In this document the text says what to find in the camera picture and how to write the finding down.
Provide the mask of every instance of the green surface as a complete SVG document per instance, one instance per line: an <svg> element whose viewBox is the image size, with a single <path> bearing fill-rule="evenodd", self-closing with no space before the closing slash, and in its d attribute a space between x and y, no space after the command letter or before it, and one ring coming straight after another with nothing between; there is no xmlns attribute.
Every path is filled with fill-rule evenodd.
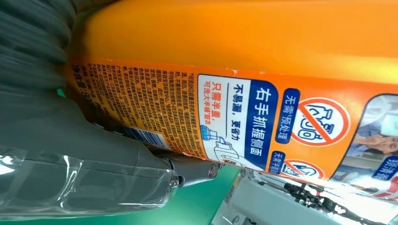
<svg viewBox="0 0 398 225"><path fill-rule="evenodd" d="M1 225L209 225L239 168L225 166L209 182L184 187L162 209L122 216L0 222Z"/></svg>

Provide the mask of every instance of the clear plastic wrap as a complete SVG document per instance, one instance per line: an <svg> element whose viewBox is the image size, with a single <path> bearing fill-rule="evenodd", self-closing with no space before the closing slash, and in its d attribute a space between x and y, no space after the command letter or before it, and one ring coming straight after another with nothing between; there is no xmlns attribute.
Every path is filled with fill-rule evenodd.
<svg viewBox="0 0 398 225"><path fill-rule="evenodd" d="M67 218L164 206L173 170L134 167L24 150L0 149L0 219Z"/></svg>

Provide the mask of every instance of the red circle with slash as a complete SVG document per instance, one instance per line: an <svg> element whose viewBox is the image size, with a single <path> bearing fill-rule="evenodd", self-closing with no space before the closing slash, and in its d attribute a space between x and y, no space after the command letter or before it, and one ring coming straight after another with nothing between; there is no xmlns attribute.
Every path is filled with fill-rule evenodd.
<svg viewBox="0 0 398 225"><path fill-rule="evenodd" d="M316 112L317 107L320 109L324 108L325 111L329 112L330 118L327 119L328 121L326 122L333 123L332 132L330 130L327 131L322 126L322 122L317 119L318 115L314 116L313 111L315 110ZM309 137L300 135L303 123L306 124L307 127L311 127L309 130L304 129L304 133L310 135ZM324 147L335 144L343 139L350 128L350 123L348 112L338 102L328 98L309 98L298 104L291 136L299 143L309 146Z"/></svg>
<svg viewBox="0 0 398 225"><path fill-rule="evenodd" d="M325 177L325 173L317 165L296 159L287 159L284 161L282 174L301 179L309 177L323 179Z"/></svg>

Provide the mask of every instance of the barcode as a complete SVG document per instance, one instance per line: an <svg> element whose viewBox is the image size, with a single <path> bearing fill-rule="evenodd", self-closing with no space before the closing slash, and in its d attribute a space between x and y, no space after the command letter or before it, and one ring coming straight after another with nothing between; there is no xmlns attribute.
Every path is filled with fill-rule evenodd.
<svg viewBox="0 0 398 225"><path fill-rule="evenodd" d="M134 138L140 142L147 143L153 146L170 149L162 134L141 130L137 128L123 127L124 135Z"/></svg>

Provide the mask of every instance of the blue icon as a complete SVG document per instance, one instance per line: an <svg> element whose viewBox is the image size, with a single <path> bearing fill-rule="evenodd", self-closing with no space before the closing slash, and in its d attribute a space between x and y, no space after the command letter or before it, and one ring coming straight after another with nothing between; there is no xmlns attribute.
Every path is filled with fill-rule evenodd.
<svg viewBox="0 0 398 225"><path fill-rule="evenodd" d="M317 105L306 105L306 109L308 109L308 111L318 121L319 125L323 127L326 133L328 134L333 133L335 125L329 123L328 121L332 118L333 115L332 109L327 109L324 106L317 106ZM313 127L312 123L307 118L303 118L301 120L300 127L301 129L298 131L297 134L298 137L307 140L323 139L323 137Z"/></svg>
<svg viewBox="0 0 398 225"><path fill-rule="evenodd" d="M330 120L332 118L333 110L326 109L324 106L306 105L306 109L308 109L311 115L317 120Z"/></svg>

